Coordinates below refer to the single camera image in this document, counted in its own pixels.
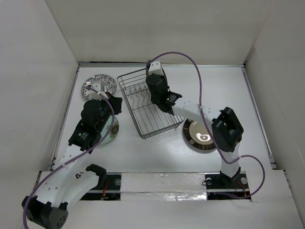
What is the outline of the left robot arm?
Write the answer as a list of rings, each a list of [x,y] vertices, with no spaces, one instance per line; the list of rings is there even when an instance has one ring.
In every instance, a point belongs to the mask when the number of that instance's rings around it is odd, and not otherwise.
[[[88,164],[88,157],[109,133],[122,111],[122,98],[98,93],[100,100],[87,101],[58,166],[22,201],[23,226],[31,221],[45,229],[60,229],[69,210],[100,181],[106,169]]]

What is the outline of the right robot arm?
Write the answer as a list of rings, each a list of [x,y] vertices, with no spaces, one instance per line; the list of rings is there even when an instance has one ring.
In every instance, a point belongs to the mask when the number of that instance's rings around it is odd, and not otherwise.
[[[161,111],[205,125],[216,149],[221,152],[221,181],[226,185],[236,181],[241,171],[238,157],[244,129],[233,109],[226,107],[219,110],[192,103],[182,95],[170,91],[164,75],[148,74],[146,84],[151,102]]]

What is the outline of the blue floral plate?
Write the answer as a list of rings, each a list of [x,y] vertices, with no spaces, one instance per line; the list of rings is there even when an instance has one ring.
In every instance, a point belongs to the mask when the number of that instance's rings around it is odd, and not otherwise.
[[[106,74],[97,74],[88,78],[81,87],[81,94],[84,99],[87,101],[92,100],[91,96],[88,95],[87,86],[93,83],[101,83],[101,89],[105,93],[108,92],[111,95],[114,95],[117,89],[116,81],[109,75]]]

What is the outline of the green flower plate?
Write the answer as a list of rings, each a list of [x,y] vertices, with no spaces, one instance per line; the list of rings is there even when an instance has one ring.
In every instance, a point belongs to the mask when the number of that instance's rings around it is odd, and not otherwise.
[[[104,137],[105,134],[108,132],[108,130],[111,127],[111,123],[112,123],[112,117],[110,117],[108,119],[105,127],[101,131],[101,137]],[[100,142],[99,146],[106,145],[106,144],[110,143],[111,141],[113,141],[116,138],[116,136],[118,135],[118,133],[119,133],[119,121],[116,117],[114,117],[114,122],[113,122],[111,131],[108,133],[108,135],[105,137],[105,139],[102,142]]]

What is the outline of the dark striped rim plate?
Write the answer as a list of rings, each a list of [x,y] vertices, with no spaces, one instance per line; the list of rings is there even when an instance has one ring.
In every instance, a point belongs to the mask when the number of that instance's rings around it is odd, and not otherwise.
[[[201,151],[215,150],[211,136],[203,123],[186,119],[183,124],[183,136],[186,142]]]

